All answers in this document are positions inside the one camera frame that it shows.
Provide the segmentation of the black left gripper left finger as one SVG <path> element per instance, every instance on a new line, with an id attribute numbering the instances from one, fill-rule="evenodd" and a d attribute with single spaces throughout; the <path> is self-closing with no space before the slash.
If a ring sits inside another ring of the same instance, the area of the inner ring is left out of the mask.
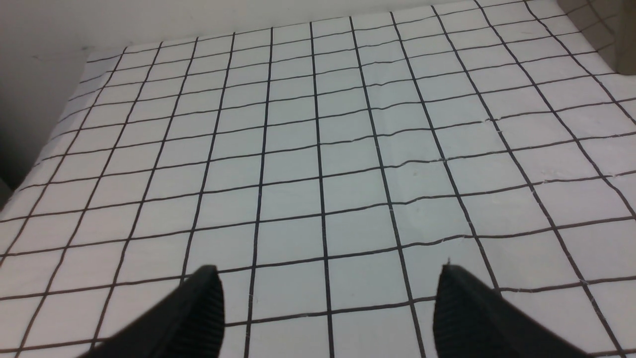
<path id="1" fill-rule="evenodd" d="M 204 265 L 83 358 L 218 358 L 225 334 L 218 270 Z"/>

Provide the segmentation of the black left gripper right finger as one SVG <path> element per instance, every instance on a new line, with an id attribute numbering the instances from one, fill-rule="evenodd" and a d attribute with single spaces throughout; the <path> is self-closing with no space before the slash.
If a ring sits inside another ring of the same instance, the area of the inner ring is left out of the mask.
<path id="1" fill-rule="evenodd" d="M 439 358 L 586 358 L 459 265 L 443 265 L 432 331 Z"/>

